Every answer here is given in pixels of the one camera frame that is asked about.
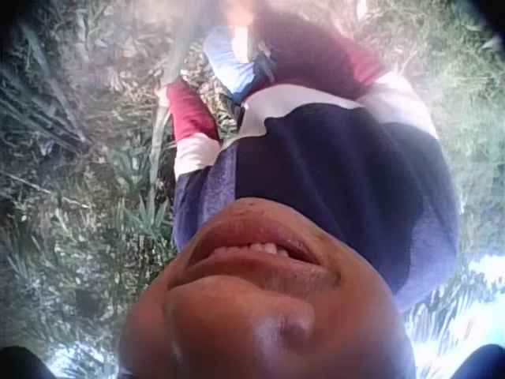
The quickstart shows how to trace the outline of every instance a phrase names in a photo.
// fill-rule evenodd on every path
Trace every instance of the vegetation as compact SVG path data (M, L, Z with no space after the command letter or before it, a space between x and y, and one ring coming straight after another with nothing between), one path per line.
M443 351L450 319L499 290L468 263L505 246L505 66L462 3L370 0L366 12L357 3L359 17L351 0L290 6L362 41L432 109L461 201L461 256L450 283L406 323L413 338L438 340ZM157 0L143 4L53 0L12 30L16 43L0 66L0 342L44 359L74 349L69 377L110 373L130 305L175 255L170 131L156 191L149 185L152 89L172 16L160 17L166 7ZM205 66L196 44L183 75L231 136L234 122Z

